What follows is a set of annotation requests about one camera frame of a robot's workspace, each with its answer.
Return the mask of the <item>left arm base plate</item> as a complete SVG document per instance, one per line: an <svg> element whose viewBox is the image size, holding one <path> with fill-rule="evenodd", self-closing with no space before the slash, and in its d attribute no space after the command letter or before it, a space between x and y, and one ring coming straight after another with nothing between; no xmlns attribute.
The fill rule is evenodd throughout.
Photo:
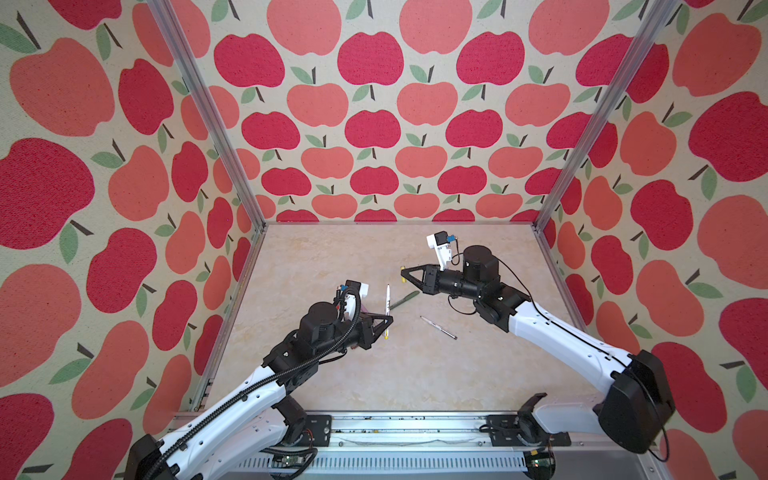
<svg viewBox="0 0 768 480"><path fill-rule="evenodd" d="M328 447L332 433L331 415L310 414L288 425L283 438L274 448Z"/></svg>

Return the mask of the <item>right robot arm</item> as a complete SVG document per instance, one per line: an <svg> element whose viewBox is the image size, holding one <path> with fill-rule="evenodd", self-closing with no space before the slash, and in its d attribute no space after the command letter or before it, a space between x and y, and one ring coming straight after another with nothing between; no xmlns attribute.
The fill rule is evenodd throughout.
<svg viewBox="0 0 768 480"><path fill-rule="evenodd" d="M560 433L604 434L623 449L644 454L666 435L676 407L659 358L600 341L546 312L525 285L514 288L502 281L504 263L485 246L467 247L459 270L448 268L448 250L439 254L439 263L404 268L402 278L426 295L471 300L487 323L537 345L597 391L530 397L518 411L521 442L538 446Z"/></svg>

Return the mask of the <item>green pen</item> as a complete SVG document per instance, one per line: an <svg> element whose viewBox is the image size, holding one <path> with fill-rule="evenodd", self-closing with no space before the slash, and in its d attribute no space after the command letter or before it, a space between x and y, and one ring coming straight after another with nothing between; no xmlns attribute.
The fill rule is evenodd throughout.
<svg viewBox="0 0 768 480"><path fill-rule="evenodd" d="M391 309L391 310L394 310L394 309L398 308L399 306L401 306L401 305L403 305L403 304L405 304L405 303L407 303L407 302L409 302L409 301L411 301L411 300L415 299L415 298L416 298L416 297L418 297L420 294L421 294L421 292L420 292L420 291L412 291L412 292L408 293L406 296L404 296L403 298L401 298L401 299L398 299L397 301L395 301L394 303L392 303L392 304L390 305L390 309Z"/></svg>

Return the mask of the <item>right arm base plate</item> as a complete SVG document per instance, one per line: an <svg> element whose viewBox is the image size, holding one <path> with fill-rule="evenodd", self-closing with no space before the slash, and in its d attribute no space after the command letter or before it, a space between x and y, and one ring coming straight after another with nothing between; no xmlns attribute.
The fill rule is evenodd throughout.
<svg viewBox="0 0 768 480"><path fill-rule="evenodd" d="M494 447L568 447L572 445L567 433L550 434L531 414L488 415L479 427L490 437Z"/></svg>

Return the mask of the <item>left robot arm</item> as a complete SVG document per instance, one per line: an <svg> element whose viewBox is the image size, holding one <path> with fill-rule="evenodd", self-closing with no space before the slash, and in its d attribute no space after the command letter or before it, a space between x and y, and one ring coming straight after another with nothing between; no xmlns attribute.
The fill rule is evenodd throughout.
<svg viewBox="0 0 768 480"><path fill-rule="evenodd" d="M317 302L236 389L178 429L150 434L130 448L127 479L222 479L241 461L306 431L307 414L292 393L323 362L359 347L368 350L394 322L365 313L355 297Z"/></svg>

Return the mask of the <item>white pen yellow end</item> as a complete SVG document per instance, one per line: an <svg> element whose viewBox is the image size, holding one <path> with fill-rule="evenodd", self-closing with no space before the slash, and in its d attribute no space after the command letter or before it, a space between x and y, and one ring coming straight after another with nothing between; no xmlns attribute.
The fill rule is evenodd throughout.
<svg viewBox="0 0 768 480"><path fill-rule="evenodd" d="M391 286L390 284L387 284L386 286L386 297L385 297L385 314L390 314L390 308L391 308ZM384 332L384 339L389 339L389 327Z"/></svg>

